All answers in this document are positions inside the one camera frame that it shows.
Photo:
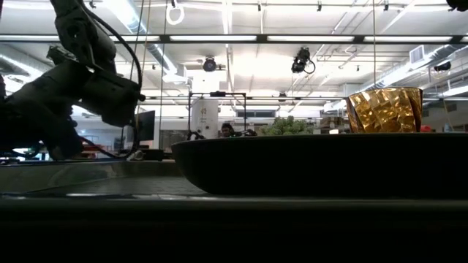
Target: gold glass cup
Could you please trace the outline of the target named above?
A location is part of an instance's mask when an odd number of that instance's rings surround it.
[[[353,133],[419,132],[423,91],[419,88],[379,88],[346,98]]]

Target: computer monitor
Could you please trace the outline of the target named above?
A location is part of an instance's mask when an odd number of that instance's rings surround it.
[[[154,110],[138,113],[135,119],[138,122],[138,137],[140,141],[154,140]],[[133,129],[127,128],[127,142],[133,142]]]

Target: metal pole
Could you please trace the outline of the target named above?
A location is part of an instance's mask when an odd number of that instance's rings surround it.
[[[244,94],[244,131],[247,130],[247,95]]]
[[[190,107],[191,107],[191,106],[192,106],[192,92],[190,91],[190,92],[189,92],[189,132],[191,131],[191,129],[190,129],[190,128],[191,128],[191,127],[190,127],[190,116],[191,116],[191,115],[190,115],[190,112],[191,112]]]

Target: air vent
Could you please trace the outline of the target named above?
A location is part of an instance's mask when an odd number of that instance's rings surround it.
[[[424,46],[420,45],[414,50],[411,50],[409,54],[410,54],[409,59],[411,61],[411,64],[416,64],[417,62],[422,61],[424,59]]]

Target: metal frame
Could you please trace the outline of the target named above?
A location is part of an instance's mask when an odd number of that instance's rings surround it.
[[[131,34],[122,34],[123,37],[135,37]],[[226,36],[244,36],[244,37],[255,37],[255,40],[172,40],[170,37],[226,37]],[[324,41],[324,40],[302,40],[302,41],[278,41],[268,40],[268,37],[353,37],[352,41]],[[364,41],[365,37],[373,37],[372,35],[345,35],[345,34],[149,34],[148,41],[146,41],[146,35],[142,35],[138,40],[129,40],[129,44],[194,44],[194,43],[211,43],[211,44],[329,44],[329,45],[342,45],[342,44],[354,44],[354,45],[373,45],[374,42]],[[450,37],[448,41],[425,41],[424,39],[418,41],[376,41],[376,45],[468,45],[468,37],[466,35],[377,35],[376,37],[394,37],[394,38],[405,38],[405,37]],[[60,43],[59,36],[56,34],[0,34],[0,43]]]
[[[237,99],[234,97],[235,95],[243,96],[244,97],[244,131],[247,130],[247,94],[245,92],[228,93],[228,92],[223,92],[223,91],[217,91],[217,92],[204,93],[204,92],[191,92],[190,91],[189,96],[186,97],[186,98],[189,98],[189,109],[188,109],[189,110],[189,132],[192,131],[190,121],[192,117],[191,107],[192,107],[193,95],[201,95],[198,98],[204,98],[203,95],[209,95],[211,98],[216,98],[216,99],[225,98],[226,95],[231,95],[233,97],[230,97],[229,99],[232,99],[232,100]]]
[[[189,105],[191,98],[193,95],[207,95],[209,93],[189,93],[189,96],[148,96],[146,97],[146,102],[148,100],[177,100],[177,99],[187,99],[189,98]],[[311,97],[311,96],[305,96],[305,97],[270,97],[270,96],[247,96],[246,93],[225,93],[226,95],[242,95],[244,96],[244,103],[247,102],[247,100],[263,100],[263,101],[278,101],[279,99],[281,100],[288,100],[288,101],[339,101],[342,99],[346,99],[347,97],[345,96],[336,96],[336,97]],[[213,99],[220,99],[220,100],[236,100],[235,97],[216,97],[213,96]],[[468,97],[448,97],[448,98],[423,98],[423,102],[468,102]]]

